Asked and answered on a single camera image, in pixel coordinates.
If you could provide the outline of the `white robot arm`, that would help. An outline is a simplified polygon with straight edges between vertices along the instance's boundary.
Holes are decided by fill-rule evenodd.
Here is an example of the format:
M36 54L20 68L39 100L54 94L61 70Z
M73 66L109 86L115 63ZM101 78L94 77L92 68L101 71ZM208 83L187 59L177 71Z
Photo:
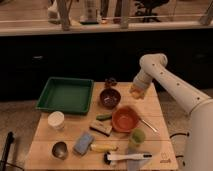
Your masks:
M165 54L143 55L130 93L143 99L155 79L190 115L183 171L213 171L213 98L169 72L167 63Z

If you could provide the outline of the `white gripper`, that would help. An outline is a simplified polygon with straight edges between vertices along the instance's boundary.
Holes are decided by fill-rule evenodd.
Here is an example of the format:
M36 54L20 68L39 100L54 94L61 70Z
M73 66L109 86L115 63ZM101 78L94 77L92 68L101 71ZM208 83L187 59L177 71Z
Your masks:
M130 86L130 93L134 93L136 91L136 87L142 89L140 91L140 98L144 99L146 96L146 89L150 86L152 83L153 78L148 75L145 71L140 70L139 73L134 77L133 84Z

